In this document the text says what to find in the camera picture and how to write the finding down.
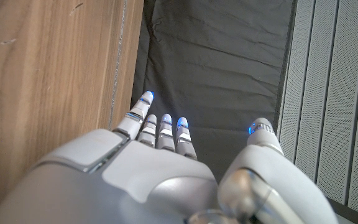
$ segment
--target wooden surface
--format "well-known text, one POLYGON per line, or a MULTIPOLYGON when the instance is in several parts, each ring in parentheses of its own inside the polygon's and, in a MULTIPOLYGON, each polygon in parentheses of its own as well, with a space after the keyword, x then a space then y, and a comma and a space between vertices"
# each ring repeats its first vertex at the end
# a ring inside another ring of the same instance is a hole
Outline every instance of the wooden surface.
POLYGON ((142 6, 0 0, 0 201, 43 155, 129 109, 142 6))

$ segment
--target black fabric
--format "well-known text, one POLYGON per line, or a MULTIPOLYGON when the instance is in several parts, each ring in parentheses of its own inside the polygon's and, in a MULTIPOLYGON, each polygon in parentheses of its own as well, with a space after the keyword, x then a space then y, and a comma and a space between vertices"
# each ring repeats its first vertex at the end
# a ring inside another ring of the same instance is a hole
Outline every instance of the black fabric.
POLYGON ((282 0, 145 1, 131 103, 150 90, 150 113, 186 117, 198 160, 218 181, 250 123, 273 122, 291 9, 282 0))

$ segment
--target robotic finger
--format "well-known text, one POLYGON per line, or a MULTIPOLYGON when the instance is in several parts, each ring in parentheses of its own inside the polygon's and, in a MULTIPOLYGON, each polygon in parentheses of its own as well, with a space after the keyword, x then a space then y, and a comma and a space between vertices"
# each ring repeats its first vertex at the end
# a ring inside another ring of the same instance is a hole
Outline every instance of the robotic finger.
POLYGON ((175 143, 173 142, 172 135, 172 118, 169 114, 162 116, 156 148, 175 152, 175 143))
POLYGON ((147 117, 146 122, 144 123, 144 128, 140 132, 137 140, 150 147, 154 147, 156 125, 157 117, 154 114, 149 115, 149 117, 147 117))
POLYGON ((177 153, 197 160, 196 151, 191 143, 189 125, 186 118, 180 118, 177 124, 177 153))
POLYGON ((153 98, 153 93, 146 91, 113 131, 122 133, 129 139, 134 140, 153 102, 153 98))

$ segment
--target silver metal part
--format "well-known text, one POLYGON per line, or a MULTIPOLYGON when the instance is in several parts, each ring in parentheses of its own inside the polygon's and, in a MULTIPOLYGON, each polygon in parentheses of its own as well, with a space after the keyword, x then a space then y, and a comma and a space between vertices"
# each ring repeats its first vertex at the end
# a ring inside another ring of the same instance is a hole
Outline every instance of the silver metal part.
POLYGON ((175 143, 173 142, 172 135, 172 118, 169 114, 162 116, 156 148, 175 152, 175 143))
POLYGON ((177 125, 177 153, 197 160, 196 151, 191 143, 189 125, 186 118, 180 118, 177 125))
POLYGON ((131 118, 130 114, 127 114, 113 131, 119 131, 130 139, 135 139, 141 126, 142 120, 140 118, 135 120, 131 118))
POLYGON ((59 163, 89 172, 117 152, 127 140, 123 134, 97 129, 58 147, 39 160, 33 169, 45 163, 59 163))
POLYGON ((337 223, 335 213, 320 189, 274 149, 248 145, 234 159, 220 185, 239 169, 257 173, 305 223, 337 223))
POLYGON ((249 127, 247 145, 255 144, 257 146, 269 147, 281 155, 284 155, 280 143, 274 134, 272 124, 265 118, 258 118, 249 127))
POLYGON ((294 223, 302 224, 304 221, 291 209, 283 198, 272 189, 262 208, 255 214, 262 223, 294 223))
POLYGON ((140 132, 137 140, 141 143, 144 143, 150 147, 154 147, 155 144, 155 122, 157 117, 154 114, 149 115, 147 121, 144 124, 143 130, 140 132))
MULTIPOLYGON (((137 141, 127 144, 102 173, 106 183, 127 192, 138 203, 145 203, 157 186, 176 177, 215 181, 205 164, 166 150, 152 149, 137 141)), ((177 183, 167 182, 164 187, 169 187, 166 184, 174 187, 177 183)))
POLYGON ((153 102, 153 97, 152 92, 146 91, 113 131, 125 134, 132 140, 135 139, 153 102))
POLYGON ((218 201, 226 215, 243 221, 262 207, 269 193, 270 187, 257 174, 239 169, 219 186, 218 201))
POLYGON ((218 200, 226 215, 245 223, 256 216, 262 223, 303 223, 269 184, 249 169, 239 169, 219 186, 218 200))

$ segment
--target robotic hand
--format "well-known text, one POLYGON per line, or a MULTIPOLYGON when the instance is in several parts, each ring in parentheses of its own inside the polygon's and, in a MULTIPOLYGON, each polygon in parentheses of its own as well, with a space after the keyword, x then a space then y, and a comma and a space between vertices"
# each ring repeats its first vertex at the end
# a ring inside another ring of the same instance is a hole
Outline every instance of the robotic hand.
POLYGON ((337 223, 266 119, 218 186, 186 118, 174 140, 165 114, 155 143, 157 118, 145 120, 153 97, 144 93, 113 132, 94 130, 38 161, 0 204, 0 223, 337 223))

